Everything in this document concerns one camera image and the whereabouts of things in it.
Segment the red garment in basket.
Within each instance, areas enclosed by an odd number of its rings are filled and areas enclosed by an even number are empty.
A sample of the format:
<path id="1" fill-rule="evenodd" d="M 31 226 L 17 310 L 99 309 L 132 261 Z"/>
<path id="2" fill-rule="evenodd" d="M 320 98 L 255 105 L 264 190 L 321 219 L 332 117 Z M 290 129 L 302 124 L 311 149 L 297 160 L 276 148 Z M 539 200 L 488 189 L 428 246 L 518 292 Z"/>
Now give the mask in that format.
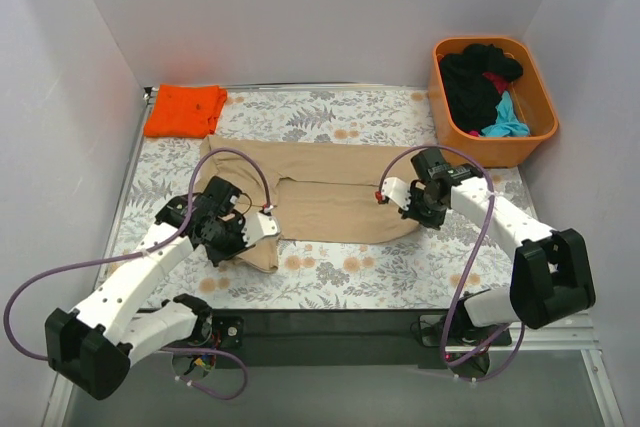
<path id="1" fill-rule="evenodd" d="M 502 96 L 509 87 L 509 82 L 501 75 L 493 72 L 484 72 L 483 76 L 492 83 L 500 96 Z"/>

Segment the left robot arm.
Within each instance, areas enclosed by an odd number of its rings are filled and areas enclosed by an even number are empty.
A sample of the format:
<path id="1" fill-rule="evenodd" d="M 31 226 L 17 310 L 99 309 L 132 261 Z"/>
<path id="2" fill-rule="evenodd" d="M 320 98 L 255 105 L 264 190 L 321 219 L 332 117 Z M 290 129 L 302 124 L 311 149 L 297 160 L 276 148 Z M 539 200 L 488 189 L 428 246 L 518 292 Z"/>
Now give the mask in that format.
<path id="1" fill-rule="evenodd" d="M 54 310 L 45 321 L 49 366 L 96 400 L 112 395 L 130 368 L 163 349 L 210 370 L 223 357 L 222 332 L 208 304 L 181 294 L 145 316 L 146 298 L 198 246 L 219 262 L 245 246 L 244 218 L 235 209 L 239 188 L 215 177 L 191 207 L 173 198 L 139 246 L 142 256 L 120 269 L 71 311 Z"/>

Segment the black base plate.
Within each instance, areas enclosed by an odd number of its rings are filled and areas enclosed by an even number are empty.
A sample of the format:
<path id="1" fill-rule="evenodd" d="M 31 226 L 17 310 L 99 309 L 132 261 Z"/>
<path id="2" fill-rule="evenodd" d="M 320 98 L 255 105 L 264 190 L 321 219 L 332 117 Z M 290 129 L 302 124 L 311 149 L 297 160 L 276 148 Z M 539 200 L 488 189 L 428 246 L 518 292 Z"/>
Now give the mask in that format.
<path id="1" fill-rule="evenodd" d="M 210 344 L 249 367 L 416 366 L 443 369 L 440 337 L 418 333 L 443 310 L 217 310 Z"/>

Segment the aluminium mounting rail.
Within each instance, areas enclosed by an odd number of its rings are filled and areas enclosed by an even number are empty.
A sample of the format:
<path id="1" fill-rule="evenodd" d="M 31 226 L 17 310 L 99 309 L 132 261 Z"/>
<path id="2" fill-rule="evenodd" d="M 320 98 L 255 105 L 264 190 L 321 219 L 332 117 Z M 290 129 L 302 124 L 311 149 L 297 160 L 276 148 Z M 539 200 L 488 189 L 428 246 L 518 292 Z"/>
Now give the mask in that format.
<path id="1" fill-rule="evenodd" d="M 600 343 L 585 314 L 530 331 L 517 355 L 491 351 L 495 378 L 471 386 L 414 365 L 252 366 L 221 401 L 174 379 L 166 354 L 97 401 L 55 381 L 47 426 L 620 426 Z"/>

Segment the folded orange t shirt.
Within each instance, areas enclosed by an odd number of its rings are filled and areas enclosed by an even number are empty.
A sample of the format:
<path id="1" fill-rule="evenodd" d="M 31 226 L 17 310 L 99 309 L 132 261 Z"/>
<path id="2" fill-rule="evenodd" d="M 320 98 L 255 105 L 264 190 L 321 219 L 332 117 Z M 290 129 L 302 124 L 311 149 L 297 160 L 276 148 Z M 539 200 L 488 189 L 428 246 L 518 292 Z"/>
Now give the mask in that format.
<path id="1" fill-rule="evenodd" d="M 143 134 L 148 138 L 203 139 L 215 133 L 227 98 L 227 90 L 217 85 L 162 84 Z"/>

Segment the floral table mat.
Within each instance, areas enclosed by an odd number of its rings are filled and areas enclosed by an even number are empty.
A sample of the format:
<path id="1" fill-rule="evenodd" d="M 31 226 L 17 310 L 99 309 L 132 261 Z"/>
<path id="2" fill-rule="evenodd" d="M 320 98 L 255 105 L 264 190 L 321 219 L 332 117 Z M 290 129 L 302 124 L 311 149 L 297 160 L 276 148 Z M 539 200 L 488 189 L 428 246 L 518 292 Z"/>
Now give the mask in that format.
<path id="1" fill-rule="evenodd" d="M 435 139 L 426 93 L 408 88 L 234 90 L 217 131 L 235 139 L 394 147 Z M 186 191 L 199 148 L 192 139 L 138 143 L 115 254 L 132 251 L 158 210 Z M 238 261 L 214 267 L 196 252 L 159 284 L 146 306 L 188 293 L 214 308 L 445 308 L 458 284 L 476 292 L 510 281 L 507 255 L 488 239 L 475 249 L 477 235 L 473 224 L 452 212 L 438 231 L 420 229 L 379 245 L 283 240 L 273 273 Z"/>

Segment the orange plastic basket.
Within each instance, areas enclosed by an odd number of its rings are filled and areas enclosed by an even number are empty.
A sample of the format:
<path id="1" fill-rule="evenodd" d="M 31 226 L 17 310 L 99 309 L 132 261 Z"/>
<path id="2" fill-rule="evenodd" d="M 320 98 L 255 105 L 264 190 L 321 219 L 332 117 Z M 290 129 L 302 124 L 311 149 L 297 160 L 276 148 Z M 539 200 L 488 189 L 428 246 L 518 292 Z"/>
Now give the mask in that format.
<path id="1" fill-rule="evenodd" d="M 518 166 L 559 127 L 529 51 L 511 38 L 437 43 L 428 96 L 439 143 L 485 167 Z"/>

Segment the beige t shirt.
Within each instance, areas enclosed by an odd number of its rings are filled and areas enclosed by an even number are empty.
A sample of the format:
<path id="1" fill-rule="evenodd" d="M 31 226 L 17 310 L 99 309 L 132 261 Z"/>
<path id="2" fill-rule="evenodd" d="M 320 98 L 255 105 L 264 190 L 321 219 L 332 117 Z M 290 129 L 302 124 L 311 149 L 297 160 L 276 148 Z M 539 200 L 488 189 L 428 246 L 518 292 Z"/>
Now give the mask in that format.
<path id="1" fill-rule="evenodd" d="M 275 207 L 281 239 L 379 244 L 418 230 L 393 204 L 375 199 L 380 176 L 402 148 L 206 137 L 195 189 L 219 176 L 247 193 L 256 208 Z"/>

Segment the turquoise garment in basket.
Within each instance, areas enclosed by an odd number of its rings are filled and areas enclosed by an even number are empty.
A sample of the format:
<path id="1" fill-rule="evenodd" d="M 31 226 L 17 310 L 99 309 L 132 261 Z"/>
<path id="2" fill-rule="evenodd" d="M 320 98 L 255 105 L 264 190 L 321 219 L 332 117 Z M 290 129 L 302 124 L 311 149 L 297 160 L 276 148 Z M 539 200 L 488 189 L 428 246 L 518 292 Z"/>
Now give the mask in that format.
<path id="1" fill-rule="evenodd" d="M 513 100 L 508 91 L 504 91 L 500 102 L 496 106 L 496 121 L 481 130 L 483 137 L 528 137 L 529 127 L 521 122 L 515 113 Z"/>

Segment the black t shirt in basket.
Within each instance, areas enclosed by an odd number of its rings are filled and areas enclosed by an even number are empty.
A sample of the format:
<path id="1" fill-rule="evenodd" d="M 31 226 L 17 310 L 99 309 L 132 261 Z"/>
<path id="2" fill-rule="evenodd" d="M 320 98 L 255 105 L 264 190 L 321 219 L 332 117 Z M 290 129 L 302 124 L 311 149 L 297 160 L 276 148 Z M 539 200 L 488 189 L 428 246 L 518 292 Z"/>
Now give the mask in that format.
<path id="1" fill-rule="evenodd" d="M 496 121 L 501 96 L 484 72 L 501 75 L 509 84 L 524 73 L 522 65 L 501 48 L 478 43 L 444 55 L 439 70 L 451 118 L 463 132 L 480 132 Z"/>

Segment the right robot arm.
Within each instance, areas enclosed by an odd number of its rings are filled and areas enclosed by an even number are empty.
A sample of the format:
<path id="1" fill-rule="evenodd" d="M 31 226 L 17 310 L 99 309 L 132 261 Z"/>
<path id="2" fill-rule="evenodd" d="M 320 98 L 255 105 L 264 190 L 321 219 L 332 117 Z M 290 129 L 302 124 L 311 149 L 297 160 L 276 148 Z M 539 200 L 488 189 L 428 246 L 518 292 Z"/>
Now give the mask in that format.
<path id="1" fill-rule="evenodd" d="M 539 329 L 594 306 L 596 292 L 586 242 L 574 229 L 550 227 L 500 196 L 488 172 L 472 160 L 453 166 L 437 147 L 408 150 L 415 179 L 386 177 L 380 194 L 404 219 L 437 230 L 449 211 L 475 224 L 512 263 L 508 286 L 475 294 L 458 287 L 442 320 L 450 334 L 475 344 L 491 327 L 520 323 Z"/>

